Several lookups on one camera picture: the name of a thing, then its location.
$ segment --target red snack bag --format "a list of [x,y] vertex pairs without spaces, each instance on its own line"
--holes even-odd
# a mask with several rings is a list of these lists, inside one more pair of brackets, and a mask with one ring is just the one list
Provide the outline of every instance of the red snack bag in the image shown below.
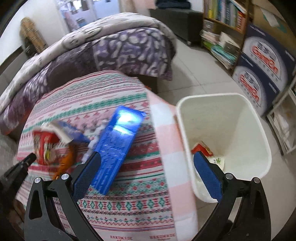
[[191,153],[195,154],[196,152],[201,151],[206,157],[214,156],[213,152],[207,147],[202,141],[197,142],[194,147],[191,149]]
[[34,148],[37,156],[37,163],[40,165],[49,165],[57,158],[54,151],[59,138],[55,133],[41,130],[33,130]]

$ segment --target bookshelf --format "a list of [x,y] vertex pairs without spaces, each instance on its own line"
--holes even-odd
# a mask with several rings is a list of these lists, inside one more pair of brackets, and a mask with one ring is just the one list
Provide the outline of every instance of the bookshelf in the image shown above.
[[243,31],[241,31],[241,30],[239,30],[239,29],[237,29],[237,28],[235,28],[235,27],[231,27],[230,25],[228,25],[228,24],[226,24],[226,23],[223,23],[223,22],[220,22],[220,21],[218,21],[218,20],[216,20],[216,19],[208,18],[208,17],[204,17],[204,19],[210,20],[210,21],[212,21],[212,22],[219,23],[219,24],[221,24],[221,25],[223,25],[223,26],[226,26],[226,27],[228,27],[228,28],[230,28],[230,29],[233,29],[234,31],[237,31],[237,32],[239,32],[239,33],[241,33],[241,34],[244,33]]
[[226,34],[229,34],[229,35],[241,40],[241,45],[240,45],[240,49],[238,51],[237,60],[236,60],[236,62],[234,64],[234,66],[230,69],[231,74],[232,74],[235,66],[237,65],[237,61],[238,61],[238,59],[240,57],[240,54],[241,54],[241,50],[242,50],[242,47],[243,47],[243,44],[244,44],[245,35],[246,35],[246,31],[247,31],[247,25],[248,25],[248,23],[250,21],[250,18],[252,18],[252,14],[250,13],[252,0],[236,0],[246,10],[244,25],[241,26],[241,29],[238,29],[237,27],[230,26],[229,24],[221,22],[221,21],[219,21],[217,19],[210,18],[208,16],[209,15],[208,14],[208,4],[209,4],[210,1],[212,1],[212,2],[216,1],[216,4],[217,3],[219,4],[221,0],[204,0],[203,1],[203,4],[204,4],[203,24],[205,24],[204,20],[209,20],[211,22],[217,23],[217,24],[220,25],[222,32],[225,32]]

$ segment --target blue gripper pad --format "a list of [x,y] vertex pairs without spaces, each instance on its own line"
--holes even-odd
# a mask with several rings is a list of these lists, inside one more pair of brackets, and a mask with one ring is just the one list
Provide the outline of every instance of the blue gripper pad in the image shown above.
[[78,165],[71,176],[76,178],[73,182],[72,197],[75,202],[84,198],[92,179],[101,165],[101,157],[97,152],[93,152],[84,164]]
[[106,195],[116,177],[146,114],[119,106],[103,130],[95,151],[102,164],[92,181],[100,194]]
[[205,184],[210,196],[220,202],[223,196],[222,184],[205,159],[206,157],[203,157],[200,152],[196,152],[193,156],[194,167]]

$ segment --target bed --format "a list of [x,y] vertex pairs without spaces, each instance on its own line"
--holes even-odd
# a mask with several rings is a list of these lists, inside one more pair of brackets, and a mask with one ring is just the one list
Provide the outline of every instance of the bed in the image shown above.
[[[106,70],[76,78],[43,95],[25,124],[18,159],[33,151],[32,130],[43,122],[60,119],[85,130],[109,119],[119,105],[144,111],[147,117],[109,193],[102,196],[90,186],[78,201],[79,207],[104,240],[192,240],[198,231],[197,211],[175,107],[137,78]],[[76,165],[86,150],[85,145],[78,147]],[[58,156],[66,152],[66,146],[59,144]],[[56,164],[33,163],[17,199],[26,205],[34,179],[50,180],[56,168]],[[73,234],[58,200],[54,201],[66,231]]]
[[88,24],[23,65],[0,97],[0,131],[20,133],[44,94],[96,71],[144,76],[146,85],[151,78],[171,80],[175,52],[174,34],[150,17],[121,13]]

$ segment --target wall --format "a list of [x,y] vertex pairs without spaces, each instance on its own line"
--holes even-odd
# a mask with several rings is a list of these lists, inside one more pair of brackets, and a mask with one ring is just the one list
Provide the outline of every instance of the wall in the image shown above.
[[203,12],[203,0],[188,0],[191,3],[191,9]]
[[16,73],[21,69],[22,65],[27,61],[28,57],[22,52],[13,60],[10,65],[0,75],[0,95],[12,81]]
[[105,0],[95,1],[94,8],[98,18],[120,13],[118,0],[111,0],[111,2],[106,2]]
[[136,13],[145,16],[150,16],[149,9],[155,9],[155,3],[153,0],[133,0]]
[[48,45],[54,44],[67,34],[67,27],[56,8],[54,0],[28,0],[15,14],[0,38],[0,64],[22,45],[20,21],[31,18]]

